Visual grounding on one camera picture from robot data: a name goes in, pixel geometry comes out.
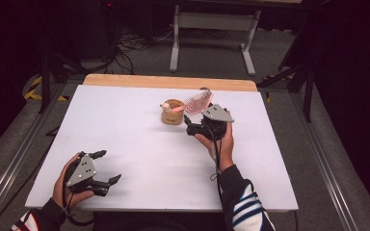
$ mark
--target person's arm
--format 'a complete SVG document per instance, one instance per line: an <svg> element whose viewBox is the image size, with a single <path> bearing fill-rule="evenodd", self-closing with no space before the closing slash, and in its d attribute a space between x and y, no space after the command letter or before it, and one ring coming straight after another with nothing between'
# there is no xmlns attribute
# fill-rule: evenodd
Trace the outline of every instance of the person's arm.
<svg viewBox="0 0 370 231"><path fill-rule="evenodd" d="M195 138L200 141L213 157L213 142L201 134ZM219 182L222 188L222 207L225 213L227 230L275 230L263 208L250 180L244 179L233 163L233 135L229 122L222 141L217 141L220 154Z"/></svg>
<svg viewBox="0 0 370 231"><path fill-rule="evenodd" d="M253 184L236 165L225 169L219 179L227 230L275 230Z"/></svg>
<svg viewBox="0 0 370 231"><path fill-rule="evenodd" d="M58 180L53 189L53 196L47 203L39 210L32 209L28 211L20 220L18 220L11 228L11 230L39 230L52 231L60 230L60 226L65 222L66 214L63 209L63 181L66 174L67 167L77 160L78 154L71 158L63 168ZM85 191L72 195L69 189L66 189L66 201L70 201L69 207L73 208L77 203L86 200L94 195L93 191Z"/></svg>

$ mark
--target wooden table edge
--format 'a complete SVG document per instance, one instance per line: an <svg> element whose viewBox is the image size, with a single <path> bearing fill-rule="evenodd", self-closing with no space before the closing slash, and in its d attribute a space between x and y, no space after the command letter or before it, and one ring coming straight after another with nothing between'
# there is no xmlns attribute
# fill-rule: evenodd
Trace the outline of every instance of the wooden table edge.
<svg viewBox="0 0 370 231"><path fill-rule="evenodd" d="M83 85L156 89L200 89L257 91L251 80L229 80L171 76L89 74Z"/></svg>

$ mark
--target pink object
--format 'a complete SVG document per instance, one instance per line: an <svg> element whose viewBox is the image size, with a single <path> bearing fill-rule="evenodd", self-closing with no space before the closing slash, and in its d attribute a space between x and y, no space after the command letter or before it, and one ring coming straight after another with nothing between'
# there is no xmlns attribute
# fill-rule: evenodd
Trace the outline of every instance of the pink object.
<svg viewBox="0 0 370 231"><path fill-rule="evenodd" d="M185 109L185 112L190 115L200 113L209 106L212 97L212 92L210 90L205 90L202 93L185 99L184 106L173 108L172 112L180 112Z"/></svg>

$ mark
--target striped sleeve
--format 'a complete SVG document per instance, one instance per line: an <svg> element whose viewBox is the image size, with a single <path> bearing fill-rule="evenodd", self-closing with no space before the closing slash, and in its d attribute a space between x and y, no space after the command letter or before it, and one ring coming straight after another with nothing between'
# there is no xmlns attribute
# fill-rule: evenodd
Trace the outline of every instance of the striped sleeve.
<svg viewBox="0 0 370 231"><path fill-rule="evenodd" d="M27 212L11 228L12 231L55 231L65 222L66 215L52 198L43 208Z"/></svg>
<svg viewBox="0 0 370 231"><path fill-rule="evenodd" d="M226 169L220 178L227 230L275 230L250 180L238 168Z"/></svg>

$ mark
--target sleeve cuff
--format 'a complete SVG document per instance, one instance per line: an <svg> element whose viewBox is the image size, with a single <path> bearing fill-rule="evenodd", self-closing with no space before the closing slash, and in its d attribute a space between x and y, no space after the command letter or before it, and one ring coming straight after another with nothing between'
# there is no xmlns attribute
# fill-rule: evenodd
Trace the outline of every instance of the sleeve cuff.
<svg viewBox="0 0 370 231"><path fill-rule="evenodd" d="M223 190L226 190L232 185L238 184L243 181L244 179L242 177L242 174L240 173L236 165L228 167L220 175L220 182Z"/></svg>
<svg viewBox="0 0 370 231"><path fill-rule="evenodd" d="M41 214L58 226L61 226L66 220L65 211L56 204L53 198L50 198L41 208Z"/></svg>

